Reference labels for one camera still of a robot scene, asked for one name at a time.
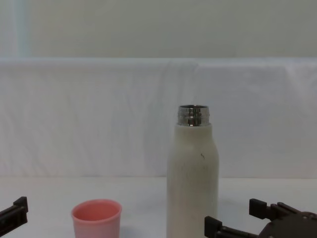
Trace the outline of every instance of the white water bottle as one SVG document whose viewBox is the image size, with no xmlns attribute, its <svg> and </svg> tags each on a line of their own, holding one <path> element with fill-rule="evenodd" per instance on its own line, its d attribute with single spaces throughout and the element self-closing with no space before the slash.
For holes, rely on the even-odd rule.
<svg viewBox="0 0 317 238">
<path fill-rule="evenodd" d="M 167 238 L 203 238 L 205 216 L 217 216 L 219 159 L 209 109 L 185 105 L 167 165 Z"/>
</svg>

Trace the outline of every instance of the pink cup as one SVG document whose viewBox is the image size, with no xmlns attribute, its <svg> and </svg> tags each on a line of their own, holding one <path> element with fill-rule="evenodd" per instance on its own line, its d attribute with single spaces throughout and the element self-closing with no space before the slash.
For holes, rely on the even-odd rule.
<svg viewBox="0 0 317 238">
<path fill-rule="evenodd" d="M 121 205 L 108 199 L 83 202 L 71 211 L 76 238 L 119 238 Z"/>
</svg>

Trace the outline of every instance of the cup rim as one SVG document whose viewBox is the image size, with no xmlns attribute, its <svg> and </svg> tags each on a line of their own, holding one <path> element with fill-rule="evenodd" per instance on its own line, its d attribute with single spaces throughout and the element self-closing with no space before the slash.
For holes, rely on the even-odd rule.
<svg viewBox="0 0 317 238">
<path fill-rule="evenodd" d="M 79 209 L 81 209 L 82 207 L 84 207 L 84 206 L 86 206 L 88 204 L 96 203 L 96 202 L 112 204 L 112 205 L 116 206 L 117 208 L 119 208 L 119 211 L 115 215 L 113 215 L 112 217 L 101 219 L 101 220 L 96 220 L 96 221 L 82 220 L 82 219 L 79 219 L 79 218 L 74 216 L 74 213 L 76 211 L 78 211 Z M 83 224 L 99 224 L 99 223 L 105 223 L 105 222 L 110 222 L 112 220 L 115 220 L 116 218 L 120 217 L 121 211 L 122 211 L 122 206 L 117 201 L 114 201 L 114 200 L 111 200 L 111 199 L 93 199 L 93 200 L 88 200 L 88 201 L 85 201 L 85 202 L 82 202 L 82 203 L 79 203 L 78 205 L 76 205 L 71 210 L 71 216 L 72 216 L 74 221 L 77 221 L 77 222 L 80 222 L 80 223 L 83 223 Z"/>
</svg>

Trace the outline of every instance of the white backdrop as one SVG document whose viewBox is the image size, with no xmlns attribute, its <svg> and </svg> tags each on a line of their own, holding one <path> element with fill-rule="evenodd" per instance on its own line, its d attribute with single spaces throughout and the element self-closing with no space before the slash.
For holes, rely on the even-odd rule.
<svg viewBox="0 0 317 238">
<path fill-rule="evenodd" d="M 163 176 L 206 104 L 222 177 L 317 178 L 317 59 L 0 61 L 0 175 Z"/>
<path fill-rule="evenodd" d="M 0 56 L 317 56 L 316 9 L 316 0 L 1 0 Z"/>
</svg>

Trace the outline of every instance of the white fabric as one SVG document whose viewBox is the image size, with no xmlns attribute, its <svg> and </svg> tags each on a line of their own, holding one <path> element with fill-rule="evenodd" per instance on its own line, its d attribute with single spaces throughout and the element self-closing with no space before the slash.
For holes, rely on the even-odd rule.
<svg viewBox="0 0 317 238">
<path fill-rule="evenodd" d="M 317 56 L 316 9 L 316 0 L 1 0 L 0 56 L 15 27 L 14 56 Z"/>
<path fill-rule="evenodd" d="M 317 178 L 317 59 L 0 61 L 0 175 L 163 176 L 180 104 L 222 177 Z"/>
<path fill-rule="evenodd" d="M 0 178 L 0 187 L 2 209 L 21 195 L 29 203 L 28 224 L 4 238 L 74 238 L 71 209 L 96 198 L 122 204 L 121 238 L 166 237 L 165 178 Z M 250 198 L 316 213 L 316 197 L 316 179 L 221 178 L 218 219 L 259 234 L 268 220 L 248 214 Z"/>
</svg>

